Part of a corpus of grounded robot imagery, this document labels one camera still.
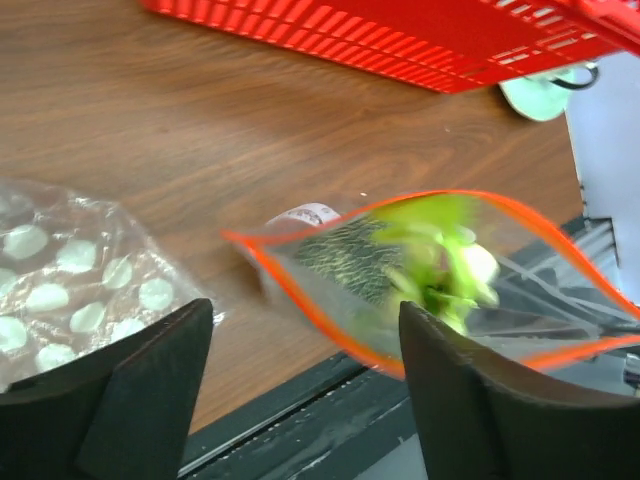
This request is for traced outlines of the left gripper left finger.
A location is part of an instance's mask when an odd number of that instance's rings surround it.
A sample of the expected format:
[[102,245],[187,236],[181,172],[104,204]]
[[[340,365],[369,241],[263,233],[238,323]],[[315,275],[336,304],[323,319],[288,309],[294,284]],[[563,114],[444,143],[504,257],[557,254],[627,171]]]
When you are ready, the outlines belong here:
[[211,336],[196,299],[1,395],[4,479],[175,479]]

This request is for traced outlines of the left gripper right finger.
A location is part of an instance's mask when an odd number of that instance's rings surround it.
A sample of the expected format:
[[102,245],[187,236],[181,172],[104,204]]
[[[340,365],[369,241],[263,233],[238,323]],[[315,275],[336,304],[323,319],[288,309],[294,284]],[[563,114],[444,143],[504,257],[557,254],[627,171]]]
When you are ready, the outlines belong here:
[[428,478],[638,478],[637,398],[539,373],[411,302],[399,336]]

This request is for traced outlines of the clear orange zip top bag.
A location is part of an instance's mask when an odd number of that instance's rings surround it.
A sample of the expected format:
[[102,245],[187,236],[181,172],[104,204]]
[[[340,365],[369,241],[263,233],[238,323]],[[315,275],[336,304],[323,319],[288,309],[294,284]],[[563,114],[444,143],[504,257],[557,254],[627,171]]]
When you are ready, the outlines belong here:
[[[247,232],[228,230],[224,236],[255,266],[265,293],[275,302],[291,302],[341,350],[361,364],[395,378],[405,374],[399,336],[399,311],[388,307],[390,293],[380,306],[347,292],[294,259],[300,243],[389,203],[434,194],[467,196],[475,213],[469,229],[476,241],[498,261],[500,270],[492,282],[498,295],[496,306],[481,306],[466,319],[468,333],[460,335],[537,370],[561,368],[604,353],[639,343],[639,309],[626,298],[596,262],[595,252],[582,249],[553,222],[514,199],[478,190],[416,192],[383,200],[337,214],[310,205],[284,213],[265,226]],[[572,273],[593,287],[624,315],[622,325],[612,331],[597,326],[583,328],[560,339],[562,325],[556,319],[534,320],[529,332],[502,331],[496,314],[501,306],[499,282],[514,273],[535,287],[549,290],[551,284],[518,264],[514,255],[527,245],[540,242],[567,262]],[[504,312],[514,319],[514,311]]]

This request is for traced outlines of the green toy vegetable stick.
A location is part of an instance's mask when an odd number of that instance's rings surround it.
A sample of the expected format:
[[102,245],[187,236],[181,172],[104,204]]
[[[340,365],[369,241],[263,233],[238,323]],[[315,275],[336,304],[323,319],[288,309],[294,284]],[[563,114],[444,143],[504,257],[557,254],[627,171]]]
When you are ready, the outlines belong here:
[[384,268],[390,309],[413,302],[466,335],[473,310],[499,303],[492,282],[500,267],[469,229],[474,213],[471,199],[457,194],[414,197],[372,211],[380,224],[374,242],[400,250],[398,263]]

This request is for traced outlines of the green toy melon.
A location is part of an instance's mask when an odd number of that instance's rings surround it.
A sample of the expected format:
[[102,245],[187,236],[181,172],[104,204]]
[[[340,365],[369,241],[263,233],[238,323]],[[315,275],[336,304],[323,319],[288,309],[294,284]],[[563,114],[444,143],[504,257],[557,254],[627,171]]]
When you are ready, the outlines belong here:
[[379,244],[373,234],[385,224],[360,217],[303,240],[294,259],[347,292],[380,306],[391,290],[389,268],[402,265],[397,245]]

